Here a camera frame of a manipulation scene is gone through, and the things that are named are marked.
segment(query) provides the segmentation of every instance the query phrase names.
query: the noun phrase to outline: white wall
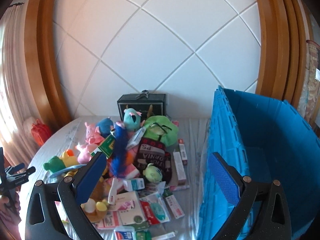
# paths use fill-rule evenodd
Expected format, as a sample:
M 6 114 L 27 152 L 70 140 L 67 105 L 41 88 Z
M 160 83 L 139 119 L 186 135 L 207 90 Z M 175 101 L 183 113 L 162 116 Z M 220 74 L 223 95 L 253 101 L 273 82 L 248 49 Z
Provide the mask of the white wall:
M 56 0 L 60 82 L 72 115 L 118 115 L 123 94 L 169 94 L 171 117 L 211 116 L 218 85 L 255 91 L 256 0 Z

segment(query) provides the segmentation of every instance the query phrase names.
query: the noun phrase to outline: green bear toy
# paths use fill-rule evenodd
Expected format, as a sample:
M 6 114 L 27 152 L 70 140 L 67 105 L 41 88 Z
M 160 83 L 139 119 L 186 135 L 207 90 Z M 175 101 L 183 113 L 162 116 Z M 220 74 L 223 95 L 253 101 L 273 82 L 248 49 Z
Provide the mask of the green bear toy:
M 43 164 L 43 168 L 46 171 L 55 173 L 66 168 L 63 161 L 58 156 L 53 156 L 47 163 Z

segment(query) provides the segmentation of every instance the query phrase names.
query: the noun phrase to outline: green box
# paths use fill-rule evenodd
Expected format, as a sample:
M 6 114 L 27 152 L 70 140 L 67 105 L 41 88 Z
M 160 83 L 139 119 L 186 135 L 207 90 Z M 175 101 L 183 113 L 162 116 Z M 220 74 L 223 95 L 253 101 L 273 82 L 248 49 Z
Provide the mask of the green box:
M 92 153 L 91 155 L 94 156 L 97 152 L 103 152 L 107 159 L 113 153 L 113 147 L 115 145 L 115 138 L 112 134 L 110 134 Z

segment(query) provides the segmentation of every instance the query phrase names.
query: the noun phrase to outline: black box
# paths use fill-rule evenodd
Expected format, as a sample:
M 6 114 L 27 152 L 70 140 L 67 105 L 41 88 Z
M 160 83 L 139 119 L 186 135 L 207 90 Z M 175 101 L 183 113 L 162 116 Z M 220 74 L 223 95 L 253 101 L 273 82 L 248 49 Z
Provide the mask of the black box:
M 137 112 L 141 112 L 141 121 L 146 120 L 148 117 L 153 115 L 166 116 L 166 104 L 166 94 L 149 94 L 148 92 L 123 95 L 118 100 L 119 114 L 122 121 L 124 117 L 124 110 L 128 108 L 133 108 Z

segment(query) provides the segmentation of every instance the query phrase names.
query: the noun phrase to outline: hand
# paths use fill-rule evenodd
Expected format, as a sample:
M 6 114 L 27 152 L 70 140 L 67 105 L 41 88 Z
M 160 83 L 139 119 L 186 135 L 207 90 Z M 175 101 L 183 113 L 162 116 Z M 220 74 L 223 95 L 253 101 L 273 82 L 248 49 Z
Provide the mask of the hand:
M 5 204 L 9 203 L 9 198 L 0 195 L 0 216 L 2 217 L 2 219 L 7 220 L 8 222 L 13 222 L 15 221 L 14 217 L 16 216 L 15 214 L 13 214 L 11 212 L 11 210 L 9 210 Z M 17 211 L 19 212 L 21 207 L 20 207 L 20 201 L 19 201 L 19 195 L 16 192 L 15 193 L 15 207 L 17 209 Z

